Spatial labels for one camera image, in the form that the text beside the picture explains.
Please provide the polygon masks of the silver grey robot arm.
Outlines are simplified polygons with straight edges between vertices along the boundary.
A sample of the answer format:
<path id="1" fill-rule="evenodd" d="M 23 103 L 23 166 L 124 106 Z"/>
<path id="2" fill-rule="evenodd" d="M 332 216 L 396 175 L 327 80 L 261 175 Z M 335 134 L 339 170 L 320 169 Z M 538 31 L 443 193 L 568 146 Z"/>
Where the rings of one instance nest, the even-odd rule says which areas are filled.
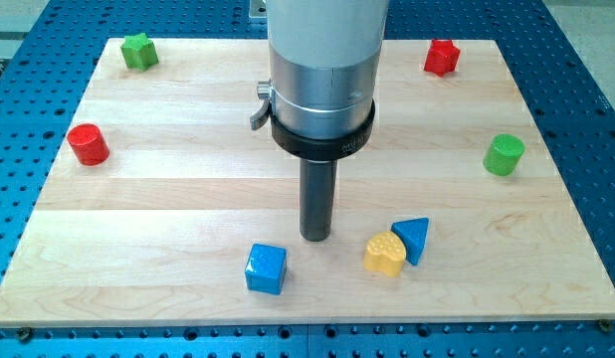
<path id="1" fill-rule="evenodd" d="M 270 77 L 251 127 L 290 154 L 335 161 L 368 140 L 388 0 L 268 0 Z"/>

